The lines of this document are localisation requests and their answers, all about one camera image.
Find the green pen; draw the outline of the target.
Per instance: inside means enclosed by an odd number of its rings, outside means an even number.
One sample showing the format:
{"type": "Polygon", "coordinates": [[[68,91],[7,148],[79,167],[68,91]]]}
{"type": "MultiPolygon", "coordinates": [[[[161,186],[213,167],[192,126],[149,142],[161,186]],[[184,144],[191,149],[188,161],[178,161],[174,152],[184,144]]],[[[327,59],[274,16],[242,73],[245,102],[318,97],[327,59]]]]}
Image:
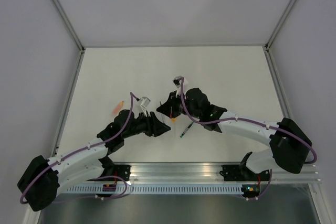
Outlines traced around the green pen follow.
{"type": "Polygon", "coordinates": [[[184,131],[181,133],[180,138],[183,138],[184,135],[190,130],[190,128],[193,126],[194,122],[192,121],[185,129],[184,131]]]}

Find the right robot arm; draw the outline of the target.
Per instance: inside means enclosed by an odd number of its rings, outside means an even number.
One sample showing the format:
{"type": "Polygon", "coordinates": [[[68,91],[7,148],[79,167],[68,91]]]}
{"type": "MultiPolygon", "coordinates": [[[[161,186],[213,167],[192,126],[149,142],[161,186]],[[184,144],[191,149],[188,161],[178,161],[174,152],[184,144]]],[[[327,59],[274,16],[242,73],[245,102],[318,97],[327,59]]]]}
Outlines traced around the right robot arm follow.
{"type": "Polygon", "coordinates": [[[239,165],[239,174],[244,180],[252,180],[259,173],[277,167],[298,174],[308,164],[309,153],[313,153],[312,142],[292,119],[266,122],[241,118],[211,104],[199,88],[185,94],[171,92],[157,112],[171,119],[183,114],[209,131],[239,135],[267,146],[264,151],[244,156],[239,165]]]}

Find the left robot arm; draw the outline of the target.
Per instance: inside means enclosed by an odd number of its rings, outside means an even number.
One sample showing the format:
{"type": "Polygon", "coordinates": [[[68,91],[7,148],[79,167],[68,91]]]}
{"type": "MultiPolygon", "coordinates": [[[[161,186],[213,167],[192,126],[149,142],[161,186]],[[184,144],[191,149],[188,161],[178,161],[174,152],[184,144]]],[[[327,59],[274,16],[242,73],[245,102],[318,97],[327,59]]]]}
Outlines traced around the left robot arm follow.
{"type": "Polygon", "coordinates": [[[98,178],[108,181],[114,175],[109,155],[123,147],[126,138],[138,134],[158,137],[170,129],[154,112],[135,116],[130,110],[122,110],[86,146],[54,157],[33,158],[17,183],[22,194],[19,201],[40,211],[72,186],[98,178]]]}

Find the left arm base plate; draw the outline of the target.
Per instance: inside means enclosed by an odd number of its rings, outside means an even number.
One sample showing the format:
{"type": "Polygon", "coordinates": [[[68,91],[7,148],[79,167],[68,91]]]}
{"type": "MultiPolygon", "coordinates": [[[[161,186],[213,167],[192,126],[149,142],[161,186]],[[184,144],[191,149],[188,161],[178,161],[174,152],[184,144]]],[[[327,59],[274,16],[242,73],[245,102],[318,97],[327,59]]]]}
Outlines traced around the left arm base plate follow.
{"type": "Polygon", "coordinates": [[[129,181],[130,174],[131,174],[131,165],[126,164],[116,164],[112,172],[113,176],[121,177],[126,182],[129,181]]]}

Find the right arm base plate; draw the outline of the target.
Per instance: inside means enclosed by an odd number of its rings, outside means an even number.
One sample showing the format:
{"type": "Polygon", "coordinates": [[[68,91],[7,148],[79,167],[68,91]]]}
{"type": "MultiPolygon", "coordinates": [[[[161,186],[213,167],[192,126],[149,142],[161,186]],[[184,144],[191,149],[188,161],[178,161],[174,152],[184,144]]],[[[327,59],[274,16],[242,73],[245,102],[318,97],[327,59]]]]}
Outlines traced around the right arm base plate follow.
{"type": "Polygon", "coordinates": [[[266,182],[270,179],[270,171],[265,170],[259,174],[239,165],[222,165],[219,172],[226,182],[266,182]]]}

